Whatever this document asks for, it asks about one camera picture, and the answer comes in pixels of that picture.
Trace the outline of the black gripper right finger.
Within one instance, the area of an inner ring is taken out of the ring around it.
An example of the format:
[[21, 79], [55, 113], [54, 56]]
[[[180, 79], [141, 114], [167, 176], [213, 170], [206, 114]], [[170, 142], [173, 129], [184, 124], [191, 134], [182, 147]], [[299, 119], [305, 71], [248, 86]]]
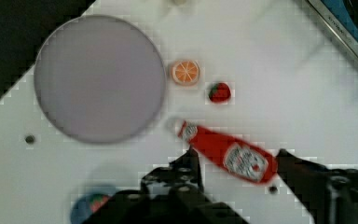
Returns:
[[358, 224], [358, 170], [329, 169], [282, 149], [278, 175], [313, 218], [314, 224]]

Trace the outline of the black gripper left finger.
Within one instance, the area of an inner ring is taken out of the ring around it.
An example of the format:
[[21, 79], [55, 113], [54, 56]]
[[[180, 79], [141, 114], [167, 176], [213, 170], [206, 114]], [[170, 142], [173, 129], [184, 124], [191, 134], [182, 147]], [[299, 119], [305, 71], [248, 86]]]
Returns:
[[83, 224], [249, 224], [204, 193], [195, 149], [145, 175], [138, 190], [116, 193]]

